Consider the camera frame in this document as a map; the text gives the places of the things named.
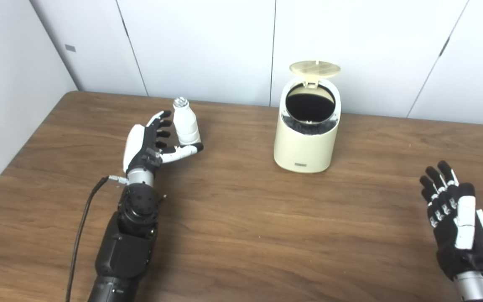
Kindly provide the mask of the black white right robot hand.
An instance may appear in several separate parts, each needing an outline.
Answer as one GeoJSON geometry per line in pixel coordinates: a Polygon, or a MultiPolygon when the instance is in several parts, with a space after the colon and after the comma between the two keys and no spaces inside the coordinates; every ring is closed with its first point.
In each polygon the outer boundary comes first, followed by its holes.
{"type": "Polygon", "coordinates": [[[483,210],[477,208],[475,186],[458,180],[444,160],[424,172],[421,195],[440,269],[449,279],[470,271],[483,274],[483,210]]]}

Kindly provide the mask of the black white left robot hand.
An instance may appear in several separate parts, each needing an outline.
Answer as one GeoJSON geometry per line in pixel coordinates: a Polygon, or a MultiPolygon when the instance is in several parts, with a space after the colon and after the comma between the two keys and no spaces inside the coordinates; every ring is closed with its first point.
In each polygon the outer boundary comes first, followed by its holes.
{"type": "Polygon", "coordinates": [[[164,163],[171,163],[203,151],[203,143],[168,146],[159,138],[168,138],[171,133],[162,128],[173,124],[168,120],[172,111],[159,111],[146,124],[135,124],[128,134],[123,155],[123,172],[143,169],[155,174],[164,163]]]}

